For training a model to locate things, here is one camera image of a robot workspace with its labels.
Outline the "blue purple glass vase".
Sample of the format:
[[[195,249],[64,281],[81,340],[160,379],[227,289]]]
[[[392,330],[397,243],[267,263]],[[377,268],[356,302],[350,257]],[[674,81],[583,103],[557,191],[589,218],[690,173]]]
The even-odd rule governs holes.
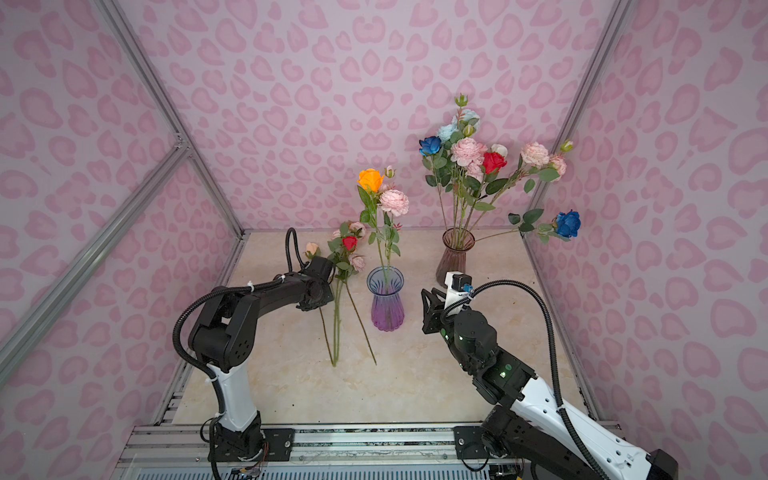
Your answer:
[[[385,332],[399,329],[405,319],[400,292],[405,278],[396,267],[379,266],[366,279],[369,292],[373,295],[371,320],[373,325]]]

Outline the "maroon grey glass vase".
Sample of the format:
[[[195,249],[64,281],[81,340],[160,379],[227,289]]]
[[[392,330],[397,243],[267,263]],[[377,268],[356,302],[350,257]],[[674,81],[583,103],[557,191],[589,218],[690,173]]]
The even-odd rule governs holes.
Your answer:
[[[444,286],[449,272],[465,272],[467,253],[475,246],[474,235],[464,228],[450,228],[442,235],[443,255],[438,263],[435,279]]]

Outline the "pale pink peony stem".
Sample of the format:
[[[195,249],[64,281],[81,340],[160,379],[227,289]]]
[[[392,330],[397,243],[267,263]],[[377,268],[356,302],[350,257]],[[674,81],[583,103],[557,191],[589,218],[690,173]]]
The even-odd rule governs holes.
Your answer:
[[[395,186],[395,176],[396,170],[387,166],[377,193],[377,213],[381,220],[377,227],[377,247],[381,266],[385,268],[385,278],[389,277],[392,255],[401,255],[399,241],[402,225],[397,220],[409,212],[410,206],[408,196]]]

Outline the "orange rose stem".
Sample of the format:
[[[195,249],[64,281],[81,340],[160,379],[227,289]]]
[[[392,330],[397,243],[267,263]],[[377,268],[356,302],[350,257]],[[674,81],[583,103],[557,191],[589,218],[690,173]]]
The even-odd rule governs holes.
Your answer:
[[[385,259],[385,236],[379,224],[380,189],[383,185],[382,174],[375,169],[363,170],[358,176],[358,194],[364,209],[360,213],[360,222],[371,231],[369,243],[376,243],[382,268],[388,266]]]

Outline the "dark blue rose stem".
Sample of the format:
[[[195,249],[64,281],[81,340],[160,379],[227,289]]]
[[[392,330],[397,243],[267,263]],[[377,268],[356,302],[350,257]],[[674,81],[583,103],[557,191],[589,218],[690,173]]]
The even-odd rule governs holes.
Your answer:
[[[543,216],[544,210],[541,208],[530,209],[522,214],[509,213],[507,220],[511,228],[508,231],[482,237],[480,241],[509,233],[538,238],[542,244],[547,244],[551,239],[569,242],[578,236],[581,229],[581,217],[578,212],[559,212],[550,220],[544,219]]]

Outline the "single red rose stem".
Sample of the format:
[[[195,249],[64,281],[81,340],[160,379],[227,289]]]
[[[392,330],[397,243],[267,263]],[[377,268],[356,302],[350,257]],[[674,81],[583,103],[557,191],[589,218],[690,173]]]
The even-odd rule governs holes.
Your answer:
[[[507,183],[506,178],[500,177],[500,171],[506,165],[506,158],[501,157],[499,154],[492,153],[488,150],[484,154],[483,170],[485,177],[481,188],[481,197],[475,205],[473,215],[476,212],[485,213],[494,209],[495,198]],[[468,231],[470,231],[472,227],[471,221],[473,215],[467,228]]]

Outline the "large pink peony stem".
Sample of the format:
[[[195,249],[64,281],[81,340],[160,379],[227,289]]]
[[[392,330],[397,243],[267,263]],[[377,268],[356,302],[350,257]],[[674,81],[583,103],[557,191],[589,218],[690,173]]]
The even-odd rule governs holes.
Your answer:
[[[453,231],[451,246],[460,249],[465,244],[467,228],[476,203],[481,197],[485,173],[484,154],[487,147],[471,137],[457,141],[451,147],[451,183],[453,193]]]

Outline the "white rose stem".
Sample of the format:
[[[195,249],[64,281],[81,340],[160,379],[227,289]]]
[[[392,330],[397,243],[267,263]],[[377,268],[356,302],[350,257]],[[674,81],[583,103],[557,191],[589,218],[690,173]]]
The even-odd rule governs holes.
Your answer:
[[[508,156],[508,149],[506,146],[501,144],[493,144],[490,147],[490,151],[492,153],[499,154],[501,157],[506,158]]]

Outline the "light blue rose stem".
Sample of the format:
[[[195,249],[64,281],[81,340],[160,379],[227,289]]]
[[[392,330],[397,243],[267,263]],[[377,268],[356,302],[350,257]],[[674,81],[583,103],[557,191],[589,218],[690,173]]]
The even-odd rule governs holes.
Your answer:
[[[466,94],[460,93],[454,98],[454,102],[457,110],[451,121],[437,131],[437,137],[442,143],[456,142],[458,138],[472,136],[480,122],[480,115],[468,108],[469,97]]]

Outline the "pink spray rose stem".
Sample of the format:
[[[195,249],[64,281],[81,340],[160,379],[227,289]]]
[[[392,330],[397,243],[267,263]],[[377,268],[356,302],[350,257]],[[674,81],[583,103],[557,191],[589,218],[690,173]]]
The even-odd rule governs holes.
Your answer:
[[[366,234],[366,226],[363,223],[358,221],[345,221],[340,225],[339,229],[332,233],[332,238],[355,238],[361,240],[366,237]]]

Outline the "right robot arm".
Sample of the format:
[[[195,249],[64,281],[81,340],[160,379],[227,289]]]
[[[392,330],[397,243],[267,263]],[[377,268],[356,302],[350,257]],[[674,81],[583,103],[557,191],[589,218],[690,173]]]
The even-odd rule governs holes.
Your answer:
[[[679,464],[612,433],[562,396],[559,376],[546,381],[498,344],[497,331],[470,308],[467,292],[422,290],[423,327],[442,337],[459,367],[492,409],[480,440],[492,458],[518,457],[562,479],[676,479]]]

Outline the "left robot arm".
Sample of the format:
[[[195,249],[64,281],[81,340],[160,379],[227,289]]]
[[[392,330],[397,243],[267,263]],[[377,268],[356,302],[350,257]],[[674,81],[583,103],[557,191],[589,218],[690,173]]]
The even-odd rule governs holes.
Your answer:
[[[219,424],[241,434],[257,425],[259,411],[243,364],[254,350],[259,319],[286,306],[318,309],[333,300],[334,264],[316,257],[299,271],[242,287],[217,287],[200,298],[202,311],[190,331],[194,365],[209,377],[219,403]]]

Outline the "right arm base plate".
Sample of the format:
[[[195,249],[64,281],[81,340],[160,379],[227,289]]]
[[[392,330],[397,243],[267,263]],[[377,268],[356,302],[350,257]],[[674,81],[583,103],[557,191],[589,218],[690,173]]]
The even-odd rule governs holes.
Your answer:
[[[491,460],[495,458],[496,438],[481,426],[455,426],[455,454],[459,460]]]

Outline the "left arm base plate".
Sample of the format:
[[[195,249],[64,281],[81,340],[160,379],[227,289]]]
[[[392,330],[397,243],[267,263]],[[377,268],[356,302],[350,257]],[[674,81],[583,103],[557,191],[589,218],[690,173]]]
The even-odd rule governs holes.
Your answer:
[[[214,447],[209,462],[287,462],[293,449],[296,431],[292,428],[251,429],[234,432],[228,429],[214,434]]]

